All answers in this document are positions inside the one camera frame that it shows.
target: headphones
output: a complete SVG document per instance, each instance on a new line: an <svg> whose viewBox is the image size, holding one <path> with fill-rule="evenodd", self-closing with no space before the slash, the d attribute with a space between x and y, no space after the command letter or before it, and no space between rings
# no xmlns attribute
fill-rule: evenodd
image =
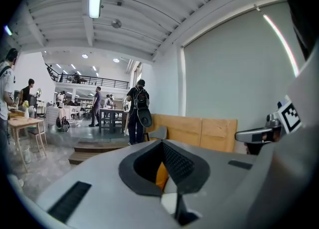
<svg viewBox="0 0 319 229"><path fill-rule="evenodd" d="M6 55L6 60L9 60L11 62L14 61L15 58L18 57L18 51L15 48L12 48L9 50L8 54Z"/></svg>

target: wooden table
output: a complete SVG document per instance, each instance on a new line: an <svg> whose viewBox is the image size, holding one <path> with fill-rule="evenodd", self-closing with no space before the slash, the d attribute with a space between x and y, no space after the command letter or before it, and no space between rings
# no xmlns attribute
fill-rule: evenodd
<svg viewBox="0 0 319 229"><path fill-rule="evenodd" d="M102 113L105 113L106 115L110 114L109 117L109 125L108 126L102 126ZM99 121L99 132L102 132L102 128L109 128L110 129L110 133L115 132L115 114L118 113L122 113L122 130L125 129L125 119L126 119L126 115L127 112L125 112L124 110L111 110L111 109L100 109L100 121Z"/></svg>
<svg viewBox="0 0 319 229"><path fill-rule="evenodd" d="M13 117L13 118L11 118L9 120L9 125L10 125L10 128L11 128L11 132L12 132L13 138L14 138L15 142L18 144L18 148L19 148L19 152L20 152L20 155L21 155L21 158L22 158L22 161L23 161L23 165L24 165L24 168L25 168L25 170L27 172L28 172L28 169L26 168L25 161L24 161L24 158L23 158L23 155L22 155L20 142L19 142L19 130L23 129L23 128L31 127L31 126L36 126L36 129L37 129L38 133L40 134L40 125L39 125L39 123L41 123L41 122L43 122L42 119L25 118L25 117L21 117L21 116ZM42 148L43 148L43 152L44 152L44 154L46 156L41 135L40 135L39 139L40 139L40 143L41 143Z"/></svg>

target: man in blue shirt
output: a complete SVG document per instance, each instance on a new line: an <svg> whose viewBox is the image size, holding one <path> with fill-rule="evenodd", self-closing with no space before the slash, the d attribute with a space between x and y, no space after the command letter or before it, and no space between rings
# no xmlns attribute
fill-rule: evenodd
<svg viewBox="0 0 319 229"><path fill-rule="evenodd" d="M93 105L92 105L92 109L91 109L91 115L92 115L92 123L89 125L89 127L95 127L95 126L100 126L99 122L100 122L100 108L101 108L101 88L97 87L95 92L95 96L93 99ZM96 120L98 121L97 125L94 125L94 121L95 121L95 117Z"/></svg>

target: chair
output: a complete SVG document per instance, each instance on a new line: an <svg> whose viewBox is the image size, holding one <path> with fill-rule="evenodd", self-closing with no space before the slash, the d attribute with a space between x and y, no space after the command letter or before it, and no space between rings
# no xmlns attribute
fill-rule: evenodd
<svg viewBox="0 0 319 229"><path fill-rule="evenodd" d="M160 125L158 129L152 132L146 132L144 133L146 135L148 141L150 138L155 138L155 139L166 139L167 138L167 127Z"/></svg>
<svg viewBox="0 0 319 229"><path fill-rule="evenodd" d="M35 135L36 144L38 145L38 150L40 151L38 137L41 138L41 135L43 135L43 134L44 134L44 138L45 138L45 146L48 147L48 143L46 141L46 135L45 135L44 120L42 121L42 123L39 124L39 128L40 128L40 135L39 135L38 130L36 128L29 129L28 132Z"/></svg>

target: white chair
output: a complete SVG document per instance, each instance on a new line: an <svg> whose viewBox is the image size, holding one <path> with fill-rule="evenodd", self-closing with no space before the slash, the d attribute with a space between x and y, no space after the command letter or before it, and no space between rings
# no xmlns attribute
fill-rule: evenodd
<svg viewBox="0 0 319 229"><path fill-rule="evenodd" d="M38 133L38 130L36 128L29 129L28 132L35 135L36 144L38 145L38 150L40 151L38 137L41 138L41 135L43 135L43 134L44 134L44 138L45 138L45 146L48 147L48 143L46 141L46 135L45 135L44 121L42 121L42 123L39 124L39 128L40 128L40 134Z"/></svg>

